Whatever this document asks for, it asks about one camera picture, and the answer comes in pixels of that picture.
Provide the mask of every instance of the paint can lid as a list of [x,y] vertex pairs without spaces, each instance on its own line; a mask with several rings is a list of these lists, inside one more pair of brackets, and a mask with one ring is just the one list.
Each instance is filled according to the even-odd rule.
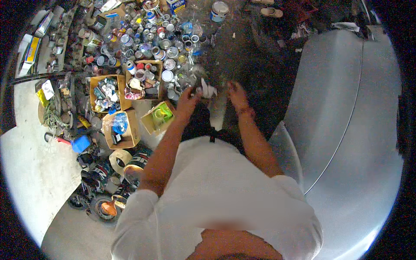
[[230,11],[228,5],[222,1],[216,1],[212,4],[212,10],[217,14],[226,14]]
[[165,70],[162,72],[162,80],[165,82],[170,82],[173,80],[173,72],[170,70]]

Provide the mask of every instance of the wheel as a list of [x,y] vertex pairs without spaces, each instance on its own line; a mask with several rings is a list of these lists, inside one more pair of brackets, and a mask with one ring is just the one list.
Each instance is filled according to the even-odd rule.
[[73,193],[68,198],[67,203],[73,209],[76,209],[76,210],[84,210],[85,209],[85,206],[84,206],[84,204],[85,204],[85,198],[82,195],[78,195],[78,198],[77,198],[77,195],[78,194]]
[[91,211],[93,211],[95,214],[98,215],[97,220],[106,225],[115,225],[121,214],[121,208],[119,207],[116,207],[117,215],[115,216],[109,215],[102,210],[101,204],[104,202],[111,202],[111,201],[112,201],[111,196],[97,195],[96,198],[93,198],[91,200],[91,204],[90,204]]

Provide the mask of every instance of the person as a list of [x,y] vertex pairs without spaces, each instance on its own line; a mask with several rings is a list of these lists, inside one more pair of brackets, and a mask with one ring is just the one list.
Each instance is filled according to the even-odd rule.
[[211,129],[200,94],[185,90],[119,217],[114,260],[306,260],[319,252],[313,208],[283,174],[241,85],[228,87],[241,142]]

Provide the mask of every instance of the spray can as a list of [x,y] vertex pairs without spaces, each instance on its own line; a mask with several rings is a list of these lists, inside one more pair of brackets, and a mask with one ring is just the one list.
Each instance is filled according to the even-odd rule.
[[130,72],[131,75],[135,75],[136,74],[137,69],[136,69],[136,65],[134,64],[133,61],[130,61],[129,60],[126,63],[126,67],[127,67],[127,70]]
[[146,17],[147,17],[147,19],[149,20],[149,23],[151,23],[151,24],[153,24],[153,25],[155,25],[155,24],[156,24],[156,22],[157,22],[157,18],[156,18],[156,15],[155,15],[155,13],[154,13],[153,11],[148,11],[148,12],[146,13]]

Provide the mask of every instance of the blue container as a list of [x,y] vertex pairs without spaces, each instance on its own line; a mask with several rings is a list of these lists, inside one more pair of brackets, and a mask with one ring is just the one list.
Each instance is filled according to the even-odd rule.
[[83,135],[75,139],[74,141],[71,141],[71,143],[72,143],[72,150],[74,150],[74,152],[76,152],[77,154],[82,153],[83,151],[85,151],[85,149],[87,149],[91,145],[91,142],[89,141],[86,135]]

